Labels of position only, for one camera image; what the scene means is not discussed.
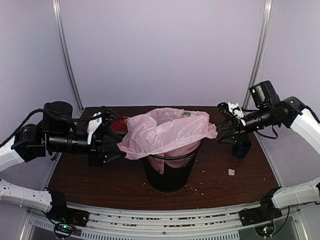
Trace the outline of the pink plastic trash bag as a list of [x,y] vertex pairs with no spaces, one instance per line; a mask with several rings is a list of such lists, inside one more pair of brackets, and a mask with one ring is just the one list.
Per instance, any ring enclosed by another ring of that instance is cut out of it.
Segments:
[[208,113],[170,107],[130,117],[127,130],[117,146],[129,160],[155,155],[181,157],[199,147],[202,139],[218,136]]

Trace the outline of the black mesh trash bin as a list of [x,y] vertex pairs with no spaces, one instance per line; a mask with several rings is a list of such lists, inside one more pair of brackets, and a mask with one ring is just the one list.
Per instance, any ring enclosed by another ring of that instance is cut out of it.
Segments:
[[203,140],[192,151],[180,156],[149,155],[142,159],[148,183],[157,191],[172,193],[187,183]]

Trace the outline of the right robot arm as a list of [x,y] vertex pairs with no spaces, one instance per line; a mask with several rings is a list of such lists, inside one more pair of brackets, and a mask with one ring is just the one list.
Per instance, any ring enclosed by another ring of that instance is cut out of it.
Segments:
[[[221,102],[217,111],[224,116],[217,127],[217,142],[231,144],[241,158],[249,147],[249,135],[259,133],[270,126],[286,128],[300,135],[316,152],[320,151],[320,120],[312,109],[297,97],[291,96],[280,100],[272,83],[262,81],[252,87],[249,92],[256,106],[255,110],[245,110],[233,103]],[[256,210],[259,220],[268,220],[276,210],[286,207],[320,202],[320,179],[292,187],[279,187],[271,190],[260,200]]]

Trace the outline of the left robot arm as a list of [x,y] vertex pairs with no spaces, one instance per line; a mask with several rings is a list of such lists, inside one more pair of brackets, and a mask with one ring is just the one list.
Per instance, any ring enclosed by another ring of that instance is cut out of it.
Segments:
[[0,145],[0,169],[28,163],[47,154],[86,155],[89,166],[103,167],[125,157],[122,137],[111,130],[116,117],[105,106],[87,118],[73,118],[65,101],[47,102],[30,112]]

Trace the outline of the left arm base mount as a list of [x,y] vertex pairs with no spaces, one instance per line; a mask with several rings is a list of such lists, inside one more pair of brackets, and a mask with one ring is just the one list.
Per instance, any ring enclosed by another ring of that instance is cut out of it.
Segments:
[[85,210],[56,206],[43,213],[53,224],[53,233],[59,240],[69,238],[77,227],[86,227],[90,216],[90,213]]

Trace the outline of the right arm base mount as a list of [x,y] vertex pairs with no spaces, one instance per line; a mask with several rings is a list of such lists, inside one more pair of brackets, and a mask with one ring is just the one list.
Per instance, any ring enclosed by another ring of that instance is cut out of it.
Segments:
[[242,226],[252,226],[255,233],[264,239],[271,237],[276,232],[275,219],[281,216],[282,211],[280,209],[267,209],[262,206],[244,208],[239,212]]

